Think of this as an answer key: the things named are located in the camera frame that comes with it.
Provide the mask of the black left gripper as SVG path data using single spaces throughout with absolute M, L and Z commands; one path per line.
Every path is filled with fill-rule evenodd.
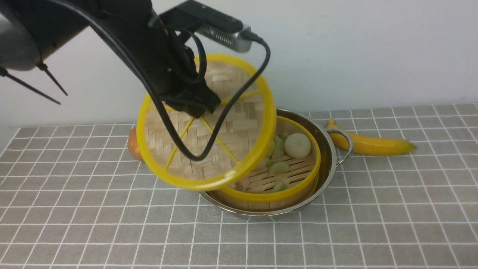
M 130 69 L 134 61 L 149 82 L 152 99 L 193 118 L 220 105 L 220 97 L 205 82 L 207 62 L 197 70 L 192 49 L 151 7 L 102 7 L 101 21 L 122 44 L 123 52 L 113 46 L 114 52 Z

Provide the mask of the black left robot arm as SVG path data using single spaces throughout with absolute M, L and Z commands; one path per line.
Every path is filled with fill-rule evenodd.
M 202 44 L 197 43 L 199 70 L 185 45 L 194 30 L 162 20 L 150 0 L 2 0 L 1 76 L 53 102 L 8 71 L 39 68 L 57 84 L 45 60 L 87 27 L 143 83 L 157 107 L 166 103 L 199 118 L 220 105 L 220 97 L 205 82 Z

